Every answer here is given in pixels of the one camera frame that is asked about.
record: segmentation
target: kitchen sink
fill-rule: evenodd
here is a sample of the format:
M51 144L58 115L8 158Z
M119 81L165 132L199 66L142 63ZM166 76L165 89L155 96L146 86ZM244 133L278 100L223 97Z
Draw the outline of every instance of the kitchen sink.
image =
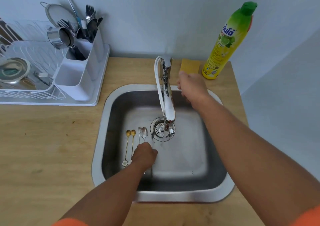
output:
M232 191L234 182L203 120L177 86L172 85L171 89L176 112L173 135L161 129L164 119L156 85L130 84L110 94L103 109L92 162L95 186L124 169L126 131L137 132L134 141L133 136L129 137L129 161L132 143L133 151L139 143L138 127L146 127L146 142L158 150L158 156L152 169L142 177L136 201L215 202ZM208 92L221 103L213 92Z

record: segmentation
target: hand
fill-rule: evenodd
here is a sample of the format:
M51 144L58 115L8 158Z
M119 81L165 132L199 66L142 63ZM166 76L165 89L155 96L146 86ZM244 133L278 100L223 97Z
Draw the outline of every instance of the hand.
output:
M138 145L132 156L132 163L137 164L142 172L145 172L150 168L156 160L158 151L152 149L148 142L144 142Z
M194 109L197 109L204 99L210 97L200 74L186 74L184 71L180 71L178 89L182 91L182 96L191 102Z

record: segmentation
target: gold spoon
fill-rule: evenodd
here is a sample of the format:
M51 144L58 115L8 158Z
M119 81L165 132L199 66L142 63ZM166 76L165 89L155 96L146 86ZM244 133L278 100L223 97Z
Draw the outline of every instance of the gold spoon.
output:
M134 154L134 135L136 135L136 130L131 130L131 135L132 135L132 151L131 151L131 159L132 159L132 155Z
M127 161L127 150L128 150L128 141L129 141L129 137L130 137L130 135L131 135L131 131L128 130L128 131L126 131L125 134L127 135L127 147L126 147L126 149L125 149L125 160L122 161L123 167L126 167L126 166L128 165L128 161Z

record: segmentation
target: white wall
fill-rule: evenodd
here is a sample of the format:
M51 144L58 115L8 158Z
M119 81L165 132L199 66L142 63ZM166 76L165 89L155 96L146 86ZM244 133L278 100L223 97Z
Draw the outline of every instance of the white wall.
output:
M4 20L46 21L39 2L67 0L0 0ZM104 42L112 56L207 59L230 15L251 0L74 0L106 14ZM231 58L243 93L320 27L319 0L252 0L258 2L245 41Z
M320 30L242 96L250 128L320 180Z

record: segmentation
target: white utensil holder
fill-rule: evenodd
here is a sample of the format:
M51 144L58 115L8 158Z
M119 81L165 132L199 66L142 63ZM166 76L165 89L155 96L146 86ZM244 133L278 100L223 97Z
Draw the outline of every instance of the white utensil holder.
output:
M104 57L105 46L100 30L93 43L76 39L74 44L88 58L84 61L75 60L69 49L54 79L54 84L74 100L87 102L94 92L93 81L97 79L102 68L101 59Z

